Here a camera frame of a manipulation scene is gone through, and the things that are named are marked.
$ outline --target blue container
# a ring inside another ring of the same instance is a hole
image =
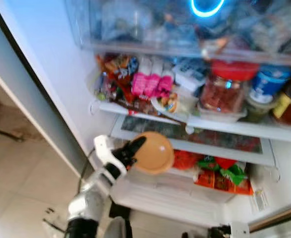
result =
[[[250,98],[258,103],[270,103],[273,97],[289,80],[291,69],[285,66],[264,64],[252,80]]]

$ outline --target orange plate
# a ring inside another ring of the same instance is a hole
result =
[[[136,152],[135,167],[148,174],[157,175],[169,170],[174,163],[174,150],[170,141],[157,132],[144,132],[135,139],[145,136],[146,141]]]

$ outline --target refrigerator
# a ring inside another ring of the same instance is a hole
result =
[[[247,61],[291,68],[291,1],[206,2],[0,0],[0,22],[69,133],[97,169],[100,161],[91,155],[97,135],[131,140],[145,125],[158,131],[177,131],[179,118],[136,113],[101,101],[95,93],[100,75],[96,54],[147,55],[169,62],[179,58]],[[241,34],[248,36],[233,47],[219,42]],[[253,46],[246,48],[245,41]],[[132,168],[111,192],[115,203],[203,227],[231,222],[252,227],[291,209],[291,126],[271,120],[219,121],[196,114],[180,120],[186,130],[218,133],[222,141],[197,142],[173,134],[169,138],[174,149],[249,163],[254,194],[230,194],[198,186],[193,183],[192,172],[174,168],[159,176]],[[239,139],[246,143],[255,140],[256,149],[226,143]],[[78,172],[76,158],[65,156],[65,160]]]

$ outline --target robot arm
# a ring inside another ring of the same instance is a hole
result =
[[[70,202],[65,238],[94,238],[102,217],[104,201],[119,177],[125,176],[136,160],[134,154],[146,141],[145,137],[128,142],[123,148],[114,147],[107,136],[95,138],[94,144],[103,167],[96,170]]]

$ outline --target red jar lid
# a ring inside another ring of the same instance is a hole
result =
[[[248,81],[256,75],[259,67],[260,65],[257,63],[228,62],[216,59],[212,62],[212,73],[228,80]]]

